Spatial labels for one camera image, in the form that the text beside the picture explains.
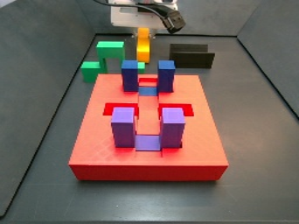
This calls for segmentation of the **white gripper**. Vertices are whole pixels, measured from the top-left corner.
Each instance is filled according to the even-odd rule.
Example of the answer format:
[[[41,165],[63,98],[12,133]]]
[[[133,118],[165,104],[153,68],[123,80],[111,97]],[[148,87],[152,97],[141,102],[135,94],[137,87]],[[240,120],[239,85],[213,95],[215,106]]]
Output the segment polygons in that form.
[[[133,27],[132,38],[137,38],[137,28],[149,29],[149,39],[155,39],[156,29],[163,29],[161,19],[148,10],[135,8],[135,5],[163,5],[172,10],[177,9],[177,0],[108,0],[111,8],[111,24],[113,26]]]

